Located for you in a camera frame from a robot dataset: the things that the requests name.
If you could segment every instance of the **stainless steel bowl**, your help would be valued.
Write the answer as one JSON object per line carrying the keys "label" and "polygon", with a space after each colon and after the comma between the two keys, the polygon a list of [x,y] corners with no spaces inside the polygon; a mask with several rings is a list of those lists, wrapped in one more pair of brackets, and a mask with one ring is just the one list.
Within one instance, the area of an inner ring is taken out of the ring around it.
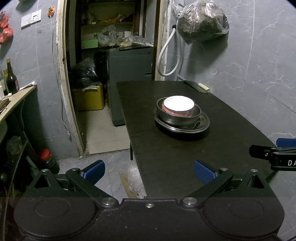
{"label": "stainless steel bowl", "polygon": [[171,115],[163,110],[162,105],[163,105],[163,101],[166,98],[167,97],[161,98],[156,103],[157,112],[163,121],[165,121],[168,124],[174,125],[174,126],[189,126],[199,120],[200,114],[202,113],[202,111],[197,104],[195,104],[192,116],[190,116],[190,117],[175,116],[175,115]]}

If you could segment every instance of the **yellow box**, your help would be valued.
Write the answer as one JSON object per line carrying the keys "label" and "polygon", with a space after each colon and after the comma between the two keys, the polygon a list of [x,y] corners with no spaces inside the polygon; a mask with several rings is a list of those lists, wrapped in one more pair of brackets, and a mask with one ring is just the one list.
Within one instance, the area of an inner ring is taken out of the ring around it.
{"label": "yellow box", "polygon": [[98,85],[90,90],[74,90],[76,109],[81,110],[102,110],[104,108],[103,86]]}

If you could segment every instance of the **blue gripper pad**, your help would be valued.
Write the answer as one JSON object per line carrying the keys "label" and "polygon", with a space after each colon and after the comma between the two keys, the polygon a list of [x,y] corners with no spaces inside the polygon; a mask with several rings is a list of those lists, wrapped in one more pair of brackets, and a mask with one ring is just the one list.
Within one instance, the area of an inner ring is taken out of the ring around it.
{"label": "blue gripper pad", "polygon": [[296,147],[296,139],[278,138],[276,140],[276,146],[281,148]]}
{"label": "blue gripper pad", "polygon": [[83,178],[95,185],[105,174],[105,163],[103,161],[97,162],[90,169],[83,171]]}
{"label": "blue gripper pad", "polygon": [[199,161],[195,161],[194,163],[194,174],[203,184],[207,184],[217,177],[215,172],[201,164]]}

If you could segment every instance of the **green box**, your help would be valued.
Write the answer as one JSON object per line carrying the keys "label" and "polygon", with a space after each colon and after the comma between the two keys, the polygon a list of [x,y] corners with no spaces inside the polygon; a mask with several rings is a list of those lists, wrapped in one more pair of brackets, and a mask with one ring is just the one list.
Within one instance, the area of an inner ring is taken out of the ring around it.
{"label": "green box", "polygon": [[98,40],[97,39],[81,41],[81,48],[82,49],[90,49],[90,48],[97,48],[97,47],[98,47]]}

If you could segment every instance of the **red bottle cap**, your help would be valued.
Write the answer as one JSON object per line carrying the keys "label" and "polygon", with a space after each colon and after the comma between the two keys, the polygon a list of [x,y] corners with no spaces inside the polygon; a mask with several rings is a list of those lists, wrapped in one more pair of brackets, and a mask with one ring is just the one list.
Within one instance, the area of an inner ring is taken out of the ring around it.
{"label": "red bottle cap", "polygon": [[40,161],[46,161],[46,160],[48,160],[51,157],[52,157],[52,152],[49,151],[49,150],[47,150],[47,149],[42,149],[39,152],[39,160]]}

